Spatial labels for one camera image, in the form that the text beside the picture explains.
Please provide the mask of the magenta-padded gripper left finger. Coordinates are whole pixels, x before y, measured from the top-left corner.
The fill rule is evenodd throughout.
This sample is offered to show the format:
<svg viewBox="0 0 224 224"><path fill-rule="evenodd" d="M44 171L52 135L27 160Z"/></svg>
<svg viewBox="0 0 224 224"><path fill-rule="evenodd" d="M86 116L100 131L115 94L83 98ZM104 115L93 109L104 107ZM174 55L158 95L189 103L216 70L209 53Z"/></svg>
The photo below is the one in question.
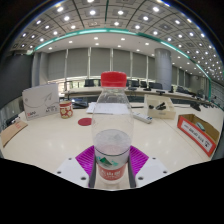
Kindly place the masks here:
<svg viewBox="0 0 224 224"><path fill-rule="evenodd" d="M66 159L55 174L84 188L93 188L96 180L94 147L90 146L76 157Z"/></svg>

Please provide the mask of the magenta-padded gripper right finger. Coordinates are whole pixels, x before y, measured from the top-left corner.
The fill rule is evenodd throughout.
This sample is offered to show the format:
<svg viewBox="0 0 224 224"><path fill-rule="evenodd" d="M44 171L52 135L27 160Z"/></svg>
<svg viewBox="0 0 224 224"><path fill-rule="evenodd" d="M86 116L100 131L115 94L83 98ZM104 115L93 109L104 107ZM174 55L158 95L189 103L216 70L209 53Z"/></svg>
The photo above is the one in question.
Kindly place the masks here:
<svg viewBox="0 0 224 224"><path fill-rule="evenodd" d="M168 169L156 157L149 157L134 146L130 147L128 176L131 188L140 188L169 174Z"/></svg>

